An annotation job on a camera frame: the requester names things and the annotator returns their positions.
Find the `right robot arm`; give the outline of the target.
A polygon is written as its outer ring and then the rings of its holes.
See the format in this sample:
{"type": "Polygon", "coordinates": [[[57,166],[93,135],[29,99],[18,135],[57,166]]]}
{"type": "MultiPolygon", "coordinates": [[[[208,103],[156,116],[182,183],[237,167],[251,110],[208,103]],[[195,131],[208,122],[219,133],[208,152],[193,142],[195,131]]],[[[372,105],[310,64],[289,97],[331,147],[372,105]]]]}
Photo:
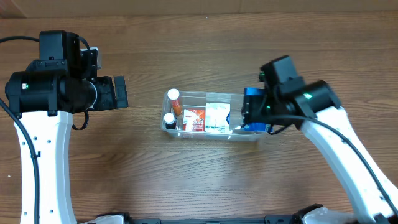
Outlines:
{"type": "Polygon", "coordinates": [[[321,152],[353,208],[343,213],[314,204],[293,214],[291,222],[397,223],[397,187],[360,141],[329,84],[305,83],[288,55],[264,64],[259,81],[264,88],[244,89],[242,126],[295,126],[321,152]]]}

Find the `black bottle white cap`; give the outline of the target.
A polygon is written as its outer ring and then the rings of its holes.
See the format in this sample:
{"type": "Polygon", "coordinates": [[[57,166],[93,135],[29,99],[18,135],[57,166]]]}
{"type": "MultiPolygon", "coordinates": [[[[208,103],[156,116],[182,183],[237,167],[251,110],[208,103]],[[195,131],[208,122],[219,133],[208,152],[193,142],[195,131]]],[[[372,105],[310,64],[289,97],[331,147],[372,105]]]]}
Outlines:
{"type": "Polygon", "coordinates": [[[164,123],[166,129],[176,129],[177,127],[176,117],[172,113],[164,114],[164,123]]]}

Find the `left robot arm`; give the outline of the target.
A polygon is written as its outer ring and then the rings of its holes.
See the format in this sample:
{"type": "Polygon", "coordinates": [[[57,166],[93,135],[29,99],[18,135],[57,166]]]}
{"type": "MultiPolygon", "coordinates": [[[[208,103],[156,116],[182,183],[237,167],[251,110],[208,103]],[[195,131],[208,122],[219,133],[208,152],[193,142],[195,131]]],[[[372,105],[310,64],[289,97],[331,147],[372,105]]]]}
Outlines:
{"type": "Polygon", "coordinates": [[[78,34],[42,31],[39,58],[11,75],[1,106],[21,152],[22,223],[75,223],[69,174],[73,116],[128,106],[125,79],[99,77],[99,50],[78,34]]]}

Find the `red white box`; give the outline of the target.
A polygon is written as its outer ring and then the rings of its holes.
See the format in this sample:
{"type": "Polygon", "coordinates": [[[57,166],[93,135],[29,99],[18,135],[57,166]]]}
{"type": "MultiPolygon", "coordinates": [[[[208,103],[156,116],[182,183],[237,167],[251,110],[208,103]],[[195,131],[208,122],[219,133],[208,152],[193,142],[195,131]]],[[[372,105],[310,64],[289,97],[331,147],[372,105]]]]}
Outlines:
{"type": "Polygon", "coordinates": [[[184,109],[183,111],[184,131],[205,131],[205,109],[184,109]]]}

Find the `white blue box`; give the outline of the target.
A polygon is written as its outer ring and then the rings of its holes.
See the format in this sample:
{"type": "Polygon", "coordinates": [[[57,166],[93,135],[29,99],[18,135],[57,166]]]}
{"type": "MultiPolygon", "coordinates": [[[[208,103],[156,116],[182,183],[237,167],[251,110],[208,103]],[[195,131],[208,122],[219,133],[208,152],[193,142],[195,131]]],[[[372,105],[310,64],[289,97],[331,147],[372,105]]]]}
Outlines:
{"type": "Polygon", "coordinates": [[[205,132],[226,134],[230,131],[230,110],[227,103],[206,103],[205,132]]]}

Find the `orange bottle white cap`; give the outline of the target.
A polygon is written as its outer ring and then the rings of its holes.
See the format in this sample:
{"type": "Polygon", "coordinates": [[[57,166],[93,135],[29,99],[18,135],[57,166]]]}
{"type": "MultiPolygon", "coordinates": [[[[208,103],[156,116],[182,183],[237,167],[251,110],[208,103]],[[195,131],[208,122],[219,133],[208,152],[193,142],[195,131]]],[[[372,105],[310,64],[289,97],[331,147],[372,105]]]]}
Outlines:
{"type": "Polygon", "coordinates": [[[182,114],[182,106],[180,104],[180,92],[172,88],[167,92],[167,97],[170,101],[174,114],[180,116],[182,114]]]}

